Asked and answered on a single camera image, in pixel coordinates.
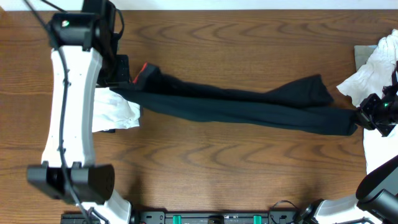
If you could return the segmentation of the black leggings with red waistband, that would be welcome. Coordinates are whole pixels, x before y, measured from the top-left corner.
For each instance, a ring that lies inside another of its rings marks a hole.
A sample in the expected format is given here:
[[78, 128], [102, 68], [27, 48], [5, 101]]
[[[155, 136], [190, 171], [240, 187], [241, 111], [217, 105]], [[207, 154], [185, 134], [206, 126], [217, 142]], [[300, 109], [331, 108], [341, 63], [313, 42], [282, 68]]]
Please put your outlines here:
[[336, 108], [320, 75], [258, 93], [180, 80], [145, 64], [134, 81], [115, 88], [125, 100], [156, 113], [197, 122], [247, 123], [308, 133], [350, 136], [353, 110]]

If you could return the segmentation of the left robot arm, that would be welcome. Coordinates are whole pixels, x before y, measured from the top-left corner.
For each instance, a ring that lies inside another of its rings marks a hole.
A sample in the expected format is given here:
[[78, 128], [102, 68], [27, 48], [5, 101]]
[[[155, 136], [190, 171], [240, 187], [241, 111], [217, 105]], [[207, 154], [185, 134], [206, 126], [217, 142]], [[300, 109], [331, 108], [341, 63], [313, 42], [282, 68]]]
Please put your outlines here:
[[47, 143], [27, 180], [50, 198], [76, 205], [79, 214], [62, 223], [134, 223], [129, 201], [114, 188], [110, 164], [96, 165], [93, 144], [95, 90], [130, 83], [129, 62], [119, 55], [121, 11], [109, 1], [85, 1], [78, 13], [59, 9], [43, 23], [53, 66], [53, 95]]

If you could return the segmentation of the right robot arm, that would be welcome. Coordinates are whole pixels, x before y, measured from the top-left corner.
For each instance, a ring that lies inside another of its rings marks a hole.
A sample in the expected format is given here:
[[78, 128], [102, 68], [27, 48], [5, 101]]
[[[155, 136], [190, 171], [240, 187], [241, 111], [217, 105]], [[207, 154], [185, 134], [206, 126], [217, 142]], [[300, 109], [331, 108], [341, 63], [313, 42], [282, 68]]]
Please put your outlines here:
[[[397, 84], [362, 101], [356, 123], [387, 137], [397, 126]], [[397, 223], [397, 157], [370, 172], [353, 196], [318, 200], [298, 213], [294, 223]]]

